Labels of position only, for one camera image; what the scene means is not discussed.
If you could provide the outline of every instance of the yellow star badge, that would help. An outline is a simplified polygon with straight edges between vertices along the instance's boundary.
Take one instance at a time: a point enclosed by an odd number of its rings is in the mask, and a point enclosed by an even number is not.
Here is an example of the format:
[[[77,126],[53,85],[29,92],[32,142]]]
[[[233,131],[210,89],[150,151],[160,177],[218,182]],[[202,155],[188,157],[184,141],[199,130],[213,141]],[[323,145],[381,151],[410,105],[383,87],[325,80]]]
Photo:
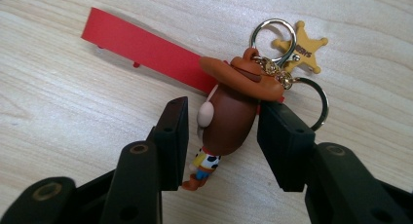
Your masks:
[[[296,24],[296,34],[297,34],[297,46],[295,47],[294,53],[300,56],[300,59],[297,60],[290,60],[285,63],[283,67],[285,71],[291,72],[295,66],[298,66],[301,63],[308,65],[314,73],[319,74],[321,72],[321,68],[317,66],[316,62],[316,55],[315,52],[321,46],[325,46],[328,43],[327,38],[321,38],[320,40],[313,40],[309,39],[307,36],[306,31],[304,30],[304,21],[298,21]],[[281,48],[284,51],[289,49],[290,41],[282,41],[280,39],[276,39],[273,41],[273,45],[275,47]]]

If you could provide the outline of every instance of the wood grain surface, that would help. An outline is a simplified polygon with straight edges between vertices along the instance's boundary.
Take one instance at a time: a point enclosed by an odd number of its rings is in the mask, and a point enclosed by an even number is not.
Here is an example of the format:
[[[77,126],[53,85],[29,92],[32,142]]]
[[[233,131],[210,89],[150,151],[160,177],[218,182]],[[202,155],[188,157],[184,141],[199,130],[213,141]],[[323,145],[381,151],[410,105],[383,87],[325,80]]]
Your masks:
[[[243,54],[265,19],[305,21],[311,38],[329,40],[317,51],[320,74],[305,67],[292,73],[328,94],[330,114],[316,142],[349,147],[375,177],[412,191],[412,3],[0,0],[0,216],[40,179],[68,176],[79,186],[113,169],[121,149],[145,139],[173,98],[189,97],[187,162],[202,146],[196,115],[206,95],[82,40],[91,7],[226,60]],[[263,54],[274,53],[269,45],[275,36],[269,30],[259,35]],[[285,97],[306,123],[317,119],[314,91],[295,85]],[[304,194],[279,188],[256,130],[255,123],[244,146],[223,158],[205,187],[163,193],[164,223],[310,223]]]

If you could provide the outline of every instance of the key ring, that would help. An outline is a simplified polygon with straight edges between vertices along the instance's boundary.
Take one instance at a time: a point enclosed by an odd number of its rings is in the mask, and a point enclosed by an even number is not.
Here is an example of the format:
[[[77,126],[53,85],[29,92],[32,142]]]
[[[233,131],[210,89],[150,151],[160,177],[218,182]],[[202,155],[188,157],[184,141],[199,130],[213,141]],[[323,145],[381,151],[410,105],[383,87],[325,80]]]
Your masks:
[[[289,46],[288,51],[281,57],[271,59],[271,61],[274,64],[276,64],[278,67],[282,67],[283,64],[288,60],[293,60],[293,59],[297,60],[297,59],[299,59],[299,56],[293,54],[293,52],[295,50],[295,47],[297,45],[297,34],[295,33],[294,28],[288,22],[286,22],[285,20],[282,20],[282,19],[268,19],[268,20],[265,20],[265,21],[261,22],[255,28],[255,30],[252,32],[251,39],[249,40],[249,46],[256,49],[255,40],[256,40],[256,37],[258,35],[258,32],[262,28],[264,28],[266,25],[273,24],[273,23],[279,23],[279,24],[283,25],[284,27],[286,27],[288,29],[288,31],[291,34],[291,45]]]
[[[303,78],[303,77],[296,77],[292,80],[292,83],[303,83],[306,85],[311,86],[313,89],[319,93],[319,96],[321,97],[321,103],[322,103],[322,109],[321,109],[321,115],[319,116],[319,119],[317,122],[311,127],[311,130],[316,131],[318,130],[324,123],[325,120],[327,119],[328,116],[328,109],[329,109],[329,104],[328,104],[328,98],[327,95],[325,94],[324,90],[317,84],[316,82]]]

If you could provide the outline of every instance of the brown cowboy hat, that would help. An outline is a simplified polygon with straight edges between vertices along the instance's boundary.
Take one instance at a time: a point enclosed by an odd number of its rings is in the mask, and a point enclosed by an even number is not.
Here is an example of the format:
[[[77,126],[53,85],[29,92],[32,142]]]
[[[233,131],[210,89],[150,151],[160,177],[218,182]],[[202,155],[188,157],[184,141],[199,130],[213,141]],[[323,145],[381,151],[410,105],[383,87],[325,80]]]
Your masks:
[[[252,58],[259,56],[253,48],[246,49],[243,57],[235,57],[231,65],[222,60],[203,56],[200,66],[219,83],[248,96],[275,101],[282,97],[284,88],[274,77],[262,74],[261,66]]]

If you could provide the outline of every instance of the black screw hole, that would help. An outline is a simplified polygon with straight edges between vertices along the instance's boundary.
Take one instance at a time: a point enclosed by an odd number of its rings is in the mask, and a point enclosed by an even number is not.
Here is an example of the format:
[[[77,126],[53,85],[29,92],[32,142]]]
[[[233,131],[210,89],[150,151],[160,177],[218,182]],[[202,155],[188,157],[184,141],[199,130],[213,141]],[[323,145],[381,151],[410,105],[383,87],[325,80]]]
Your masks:
[[[121,210],[121,212],[119,213],[119,217],[123,221],[131,221],[134,218],[136,218],[137,214],[138,214],[137,207],[133,205],[129,205],[129,206],[124,207]]]
[[[148,151],[148,146],[144,144],[138,144],[138,145],[133,146],[130,151],[133,154],[142,154]]]
[[[50,182],[40,188],[38,188],[32,195],[35,201],[42,202],[48,200],[55,195],[59,194],[61,191],[61,184],[56,182]]]
[[[342,148],[334,146],[334,145],[329,145],[325,149],[328,150],[328,152],[330,154],[333,154],[333,155],[336,155],[336,156],[346,155],[346,152]]]
[[[380,208],[373,208],[371,214],[377,219],[385,223],[392,223],[393,218],[390,214]]]

